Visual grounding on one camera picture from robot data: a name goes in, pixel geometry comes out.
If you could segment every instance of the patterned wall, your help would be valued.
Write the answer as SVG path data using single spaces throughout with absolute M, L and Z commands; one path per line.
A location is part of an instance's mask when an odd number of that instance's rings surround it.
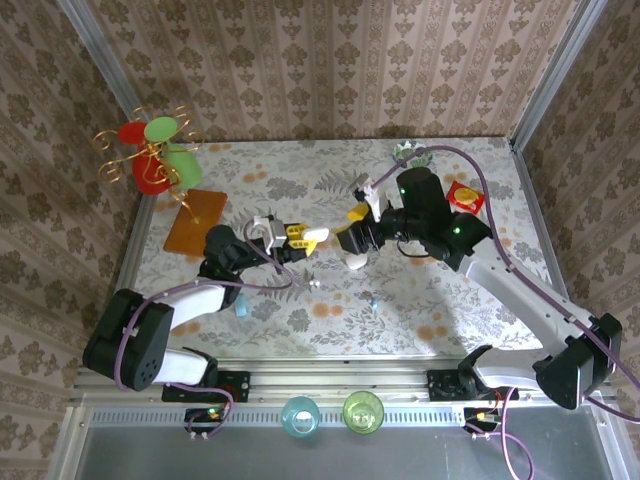
M 607 4 L 525 158 L 571 297 L 622 322 L 640 375 L 639 1 Z M 640 415 L 638 393 L 623 377 L 615 385 Z
M 134 210 L 96 183 L 121 117 L 55 2 L 0 2 L 0 478 L 44 478 Z
M 506 135 L 578 0 L 91 0 L 138 97 L 208 141 Z

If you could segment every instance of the gray floor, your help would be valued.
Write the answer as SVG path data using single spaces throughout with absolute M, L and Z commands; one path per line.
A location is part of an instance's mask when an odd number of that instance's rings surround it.
M 536 479 L 610 479 L 593 418 L 559 408 L 513 410 L 509 430 L 532 451 Z M 298 440 L 279 428 L 228 428 L 192 442 L 176 428 L 92 428 L 77 480 L 510 479 L 500 442 L 457 428 L 387 428 L 359 436 L 319 429 Z M 523 455 L 512 447 L 516 471 Z

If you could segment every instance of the yellow sticker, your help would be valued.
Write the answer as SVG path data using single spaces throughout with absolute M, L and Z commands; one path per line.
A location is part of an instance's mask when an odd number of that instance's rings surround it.
M 456 201 L 463 205 L 471 205 L 478 199 L 478 193 L 470 188 L 462 187 L 453 192 Z

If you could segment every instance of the floral tablecloth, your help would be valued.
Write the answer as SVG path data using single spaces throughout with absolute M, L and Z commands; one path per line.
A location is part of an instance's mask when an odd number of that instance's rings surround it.
M 536 274 L 547 268 L 527 202 L 503 138 L 429 139 L 473 156 L 489 180 L 504 245 Z M 197 152 L 205 178 L 197 187 L 226 192 L 222 222 L 238 235 L 253 215 L 336 228 L 356 205 L 348 187 L 361 173 L 378 178 L 393 165 L 398 140 L 206 144 Z M 453 153 L 436 152 L 430 166 L 445 192 L 454 180 L 480 188 L 472 168 Z M 386 191 L 400 206 L 395 182 Z M 136 288 L 149 295 L 189 281 L 201 259 L 163 251 L 178 205 L 157 199 Z M 245 290 L 248 314 L 234 308 L 205 315 L 172 332 L 170 345 L 220 357 L 344 355 L 464 355 L 480 344 L 535 348 L 529 330 L 491 294 L 430 259 L 408 259 L 388 243 L 369 263 L 349 271 L 335 238 L 306 261 L 292 264 L 299 284 L 287 291 Z M 279 284 L 273 267 L 244 272 L 251 283 Z M 309 282 L 319 281 L 319 287 Z

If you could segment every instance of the red small box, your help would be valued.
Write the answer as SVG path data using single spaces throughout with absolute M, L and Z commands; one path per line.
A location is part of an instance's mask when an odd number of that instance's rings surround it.
M 447 193 L 447 200 L 449 200 L 449 203 L 474 215 L 477 215 L 482 205 L 484 205 L 484 195 L 482 193 L 455 180 L 449 189 L 449 193 Z

